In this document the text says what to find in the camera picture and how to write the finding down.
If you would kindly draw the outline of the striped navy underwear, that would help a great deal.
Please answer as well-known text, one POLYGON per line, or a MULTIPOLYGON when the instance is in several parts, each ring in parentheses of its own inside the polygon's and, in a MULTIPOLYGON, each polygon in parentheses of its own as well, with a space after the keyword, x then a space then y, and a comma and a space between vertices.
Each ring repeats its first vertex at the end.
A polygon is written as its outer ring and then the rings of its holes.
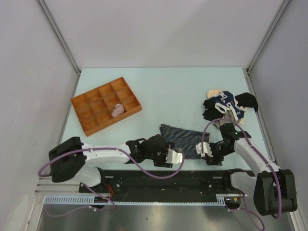
POLYGON ((201 142, 203 132, 172 127, 161 124, 159 127, 160 134, 167 142, 174 144, 174 150, 182 149, 187 160, 207 159, 207 156, 201 157, 197 153, 196 145, 201 142))

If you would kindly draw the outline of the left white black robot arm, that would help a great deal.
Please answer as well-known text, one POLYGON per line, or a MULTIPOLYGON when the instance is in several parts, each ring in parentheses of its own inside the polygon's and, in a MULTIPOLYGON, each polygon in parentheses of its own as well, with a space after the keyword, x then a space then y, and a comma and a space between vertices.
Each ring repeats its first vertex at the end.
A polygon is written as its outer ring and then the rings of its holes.
POLYGON ((71 137, 49 152, 50 161, 55 160, 51 164, 51 179, 55 183, 74 179, 99 193, 106 188, 106 180, 101 177, 105 164, 140 164, 152 160, 156 167, 172 167, 171 146, 161 135, 114 146, 89 145, 80 137, 71 137))

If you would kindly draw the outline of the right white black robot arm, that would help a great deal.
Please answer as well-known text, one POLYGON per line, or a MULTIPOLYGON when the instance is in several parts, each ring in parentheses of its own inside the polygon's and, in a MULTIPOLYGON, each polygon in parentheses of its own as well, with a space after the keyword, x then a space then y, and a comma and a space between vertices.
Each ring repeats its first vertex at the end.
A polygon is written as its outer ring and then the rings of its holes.
POLYGON ((295 177, 291 170, 282 169, 265 157, 253 143, 248 132, 239 125, 226 123, 220 127, 222 140, 218 143, 201 141, 196 145, 201 157, 215 162, 236 153, 250 167, 254 176, 243 171, 231 173, 223 179, 222 188, 227 193, 237 189, 253 197, 255 208, 262 216, 279 218, 282 213, 298 208, 295 177))

